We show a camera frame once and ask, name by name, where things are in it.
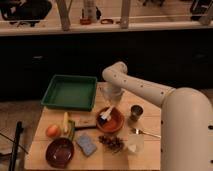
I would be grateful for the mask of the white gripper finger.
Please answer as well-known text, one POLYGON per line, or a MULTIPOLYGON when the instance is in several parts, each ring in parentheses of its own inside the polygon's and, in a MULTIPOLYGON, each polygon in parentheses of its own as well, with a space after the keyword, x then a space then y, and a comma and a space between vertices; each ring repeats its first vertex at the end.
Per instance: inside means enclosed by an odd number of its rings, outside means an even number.
POLYGON ((105 120, 109 121, 111 119, 111 112, 113 110, 114 106, 109 107, 109 109, 105 112, 105 120))
POLYGON ((100 113, 100 116, 101 116, 102 119, 106 119, 106 117, 107 117, 106 116, 107 111, 108 111, 108 109, 106 111, 103 111, 103 112, 100 113))

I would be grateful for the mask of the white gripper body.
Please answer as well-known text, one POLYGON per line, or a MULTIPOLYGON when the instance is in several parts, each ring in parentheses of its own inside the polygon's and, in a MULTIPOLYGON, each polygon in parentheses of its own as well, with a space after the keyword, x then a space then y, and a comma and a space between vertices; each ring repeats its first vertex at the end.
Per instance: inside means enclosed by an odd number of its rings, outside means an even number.
POLYGON ((107 83, 101 87, 101 93, 110 105, 117 106, 122 99, 124 90, 120 87, 107 83))

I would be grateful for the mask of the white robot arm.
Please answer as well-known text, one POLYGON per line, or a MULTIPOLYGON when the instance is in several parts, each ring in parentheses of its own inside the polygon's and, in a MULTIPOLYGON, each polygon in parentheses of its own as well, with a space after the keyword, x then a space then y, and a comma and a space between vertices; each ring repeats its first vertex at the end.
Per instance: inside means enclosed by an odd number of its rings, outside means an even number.
POLYGON ((110 94, 126 89, 161 109, 161 171, 213 171, 213 105, 206 95, 128 76, 121 61, 102 77, 110 94))

